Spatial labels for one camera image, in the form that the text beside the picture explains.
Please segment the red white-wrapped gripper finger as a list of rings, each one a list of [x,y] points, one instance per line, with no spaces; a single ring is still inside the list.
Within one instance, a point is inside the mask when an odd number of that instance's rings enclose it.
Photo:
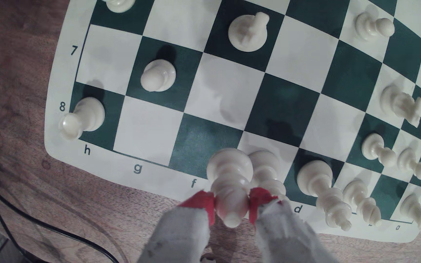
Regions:
[[[166,211],[138,263],[199,263],[215,222],[214,194],[201,190]]]
[[[321,243],[312,227],[292,209],[287,197],[267,189],[249,193],[249,221],[264,263],[337,263],[335,255]]]

